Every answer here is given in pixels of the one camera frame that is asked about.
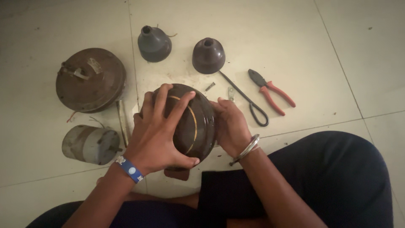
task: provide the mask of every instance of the metal bangle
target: metal bangle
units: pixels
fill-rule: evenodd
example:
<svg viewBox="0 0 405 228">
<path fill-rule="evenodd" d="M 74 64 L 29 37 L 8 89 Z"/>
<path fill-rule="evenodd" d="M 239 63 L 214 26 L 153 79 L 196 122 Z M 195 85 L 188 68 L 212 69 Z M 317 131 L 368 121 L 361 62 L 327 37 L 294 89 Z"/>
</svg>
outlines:
<svg viewBox="0 0 405 228">
<path fill-rule="evenodd" d="M 259 142 L 259 134 L 255 134 L 252 137 L 252 141 L 249 143 L 249 145 L 246 147 L 246 149 L 244 149 L 244 151 L 242 151 L 241 154 L 239 154 L 239 156 L 237 156 L 236 158 L 233 159 L 233 162 L 230 162 L 229 165 L 233 166 L 235 163 L 237 163 L 240 159 L 242 159 L 243 157 L 245 157 L 248 153 L 250 153 L 252 151 L 252 149 L 254 148 L 254 146 Z"/>
</svg>

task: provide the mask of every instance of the hand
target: hand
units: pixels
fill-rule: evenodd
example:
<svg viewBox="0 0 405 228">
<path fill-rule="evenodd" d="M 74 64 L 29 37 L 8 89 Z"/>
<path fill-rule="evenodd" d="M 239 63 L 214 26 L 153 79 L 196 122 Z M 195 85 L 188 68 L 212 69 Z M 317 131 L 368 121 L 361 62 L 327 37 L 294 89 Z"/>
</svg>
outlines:
<svg viewBox="0 0 405 228">
<path fill-rule="evenodd" d="M 229 100 L 210 101 L 217 115 L 218 144 L 233 158 L 250 144 L 251 133 L 243 113 Z"/>
<path fill-rule="evenodd" d="M 173 144 L 173 134 L 176 126 L 188 102 L 196 94 L 192 91 L 183 95 L 166 119 L 164 109 L 167 92 L 171 88 L 173 88 L 171 84 L 163 84 L 160 87 L 154 108 L 149 100 L 146 103 L 144 102 L 146 106 L 143 106 L 143 119 L 136 117 L 136 120 L 142 122 L 141 126 L 145 127 L 146 131 L 137 145 L 136 138 L 131 139 L 124 153 L 124 157 L 130 160 L 144 176 L 151 172 L 163 170 L 168 166 L 191 169 L 200 163 L 200 160 L 196 157 L 187 157 L 181 154 Z M 146 94 L 145 98 L 151 99 L 151 94 Z"/>
<path fill-rule="evenodd" d="M 141 113 L 144 113 L 143 111 L 146 110 L 148 115 L 153 115 L 152 96 L 153 96 L 153 92 L 145 93 Z M 134 130 L 132 131 L 132 136 L 131 136 L 131 140 L 130 140 L 131 146 L 134 146 L 134 148 L 140 142 L 141 138 L 143 137 L 143 135 L 146 132 L 146 129 L 148 129 L 148 127 L 151 123 L 151 119 L 152 118 L 142 119 L 140 113 L 134 114 Z"/>
</svg>

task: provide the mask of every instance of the red wire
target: red wire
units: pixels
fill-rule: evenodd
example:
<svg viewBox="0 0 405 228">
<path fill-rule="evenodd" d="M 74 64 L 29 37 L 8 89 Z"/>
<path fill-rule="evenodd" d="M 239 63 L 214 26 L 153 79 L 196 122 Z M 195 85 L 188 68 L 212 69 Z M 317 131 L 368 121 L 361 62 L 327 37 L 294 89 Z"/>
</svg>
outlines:
<svg viewBox="0 0 405 228">
<path fill-rule="evenodd" d="M 72 113 L 72 115 L 70 116 L 70 118 L 68 119 L 68 121 L 66 121 L 66 123 L 68 123 L 68 122 L 72 119 L 72 117 L 74 116 L 75 113 L 76 113 L 76 111 L 74 111 L 74 112 Z"/>
</svg>

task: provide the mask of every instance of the leg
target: leg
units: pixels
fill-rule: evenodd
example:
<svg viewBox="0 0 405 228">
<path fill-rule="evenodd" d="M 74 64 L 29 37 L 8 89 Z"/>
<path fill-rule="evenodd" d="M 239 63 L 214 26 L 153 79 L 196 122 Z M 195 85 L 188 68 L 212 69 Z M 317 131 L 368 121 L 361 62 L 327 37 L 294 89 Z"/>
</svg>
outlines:
<svg viewBox="0 0 405 228">
<path fill-rule="evenodd" d="M 81 204 L 82 201 L 78 201 L 57 206 L 36 218 L 27 228 L 60 228 Z M 124 202 L 110 227 L 224 228 L 226 220 L 186 205 L 137 200 Z"/>
<path fill-rule="evenodd" d="M 325 131 L 268 157 L 329 227 L 393 226 L 388 171 L 370 142 Z M 265 215 L 243 170 L 203 172 L 198 209 L 227 218 Z"/>
</svg>

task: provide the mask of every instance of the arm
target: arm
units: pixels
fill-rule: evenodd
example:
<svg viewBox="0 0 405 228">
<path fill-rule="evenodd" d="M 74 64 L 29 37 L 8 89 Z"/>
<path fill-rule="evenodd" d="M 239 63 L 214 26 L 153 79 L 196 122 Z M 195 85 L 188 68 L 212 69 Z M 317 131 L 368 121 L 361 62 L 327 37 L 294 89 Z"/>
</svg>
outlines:
<svg viewBox="0 0 405 228">
<path fill-rule="evenodd" d="M 211 104 L 219 117 L 218 143 L 230 156 L 236 158 L 252 137 L 245 117 L 231 101 L 219 98 L 218 103 Z M 270 223 L 275 227 L 326 227 L 261 148 L 251 151 L 239 163 L 260 198 Z"/>
<path fill-rule="evenodd" d="M 181 154 L 173 144 L 175 128 L 195 92 L 186 93 L 166 119 L 163 116 L 164 107 L 167 92 L 172 87 L 171 84 L 163 84 L 160 87 L 155 107 L 152 106 L 152 93 L 146 93 L 143 103 L 144 118 L 134 115 L 134 121 L 138 122 L 139 126 L 137 130 L 145 133 L 142 137 L 139 134 L 132 135 L 124 157 L 144 176 L 168 166 L 191 169 L 200 162 L 198 158 Z M 109 227 L 134 185 L 134 181 L 114 162 L 63 228 Z"/>
</svg>

